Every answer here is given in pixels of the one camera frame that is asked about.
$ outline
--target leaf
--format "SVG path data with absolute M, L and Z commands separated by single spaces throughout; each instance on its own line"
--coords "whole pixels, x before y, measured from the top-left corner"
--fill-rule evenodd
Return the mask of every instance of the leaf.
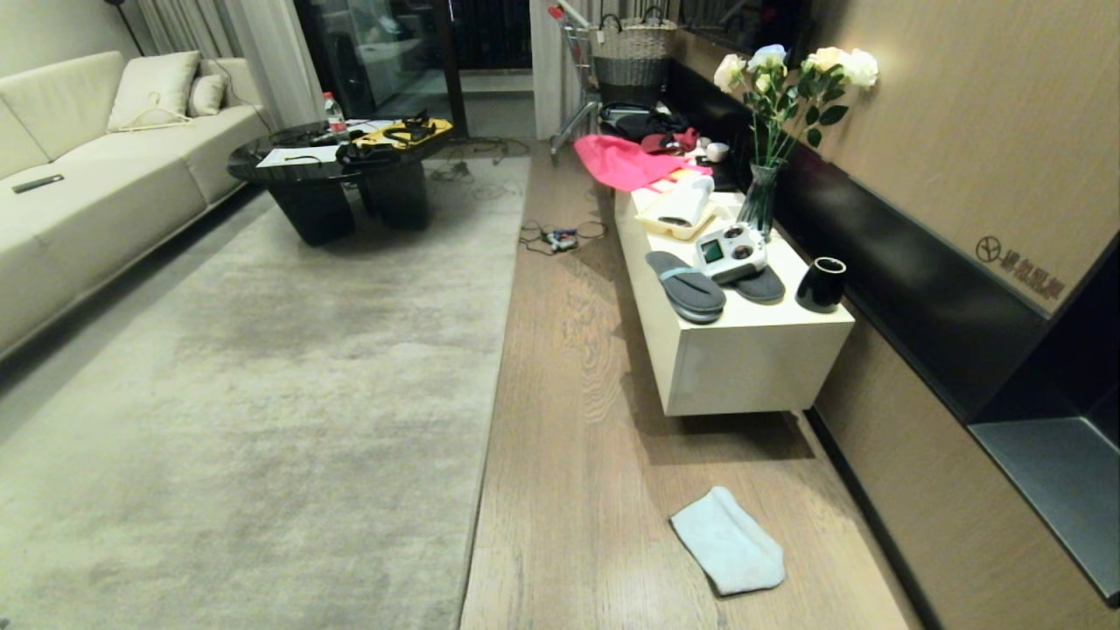
M 840 122 L 843 114 L 848 113 L 847 105 L 832 105 L 831 108 L 824 110 L 821 114 L 821 124 L 828 127 L 830 124 L 836 124 Z

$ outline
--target white cabinet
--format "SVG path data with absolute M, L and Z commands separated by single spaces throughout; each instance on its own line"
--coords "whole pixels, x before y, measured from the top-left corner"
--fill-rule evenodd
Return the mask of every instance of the white cabinet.
M 812 407 L 855 319 L 840 306 L 822 315 L 797 305 L 794 294 L 808 266 L 775 230 L 767 248 L 769 266 L 785 284 L 782 302 L 763 305 L 727 289 L 727 306 L 712 324 L 681 319 L 656 274 L 645 262 L 650 251 L 668 251 L 694 265 L 692 242 L 646 231 L 635 215 L 657 196 L 652 191 L 618 192 L 618 238 L 642 318 L 642 330 L 665 414 L 689 416 L 778 411 Z M 743 203 L 738 193 L 716 193 L 722 206 L 700 235 L 732 221 Z

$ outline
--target gray rug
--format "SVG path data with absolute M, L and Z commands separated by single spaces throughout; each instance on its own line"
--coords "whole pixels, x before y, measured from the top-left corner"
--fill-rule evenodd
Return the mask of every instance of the gray rug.
M 457 626 L 529 172 L 469 165 L 321 249 L 261 194 L 7 387 L 12 630 Z

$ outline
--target wicker basket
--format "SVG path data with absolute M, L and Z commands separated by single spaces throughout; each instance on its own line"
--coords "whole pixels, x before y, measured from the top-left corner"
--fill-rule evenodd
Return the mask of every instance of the wicker basket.
M 657 104 L 676 25 L 648 18 L 650 11 L 644 18 L 625 20 L 612 13 L 591 29 L 595 76 L 604 103 Z
M 591 28 L 591 53 L 605 59 L 664 59 L 672 53 L 675 36 L 674 22 L 650 19 L 650 11 L 644 18 L 624 20 L 608 13 L 598 28 Z

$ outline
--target slipper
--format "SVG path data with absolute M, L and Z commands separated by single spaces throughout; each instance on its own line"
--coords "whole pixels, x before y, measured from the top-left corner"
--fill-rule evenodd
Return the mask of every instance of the slipper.
M 683 319 L 693 324 L 719 319 L 727 295 L 711 278 L 668 251 L 651 251 L 645 261 L 657 274 L 669 304 Z
M 735 291 L 750 302 L 758 304 L 775 304 L 785 297 L 785 285 L 769 267 L 762 271 L 739 278 L 734 282 Z

